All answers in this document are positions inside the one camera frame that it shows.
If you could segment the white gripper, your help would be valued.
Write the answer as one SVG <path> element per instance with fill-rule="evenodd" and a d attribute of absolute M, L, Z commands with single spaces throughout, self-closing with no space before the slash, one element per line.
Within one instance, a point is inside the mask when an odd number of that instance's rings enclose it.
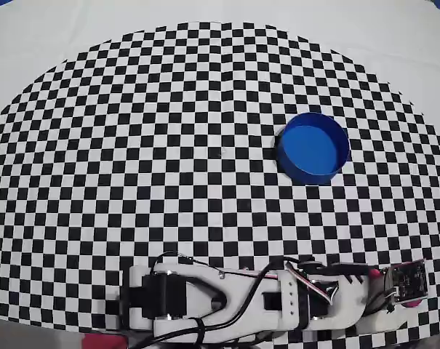
<path fill-rule="evenodd" d="M 309 291 L 306 332 L 339 331 L 352 326 L 358 333 L 397 330 L 407 321 L 407 309 L 388 311 L 388 271 L 362 264 L 308 264 L 306 276 L 330 301 Z"/>

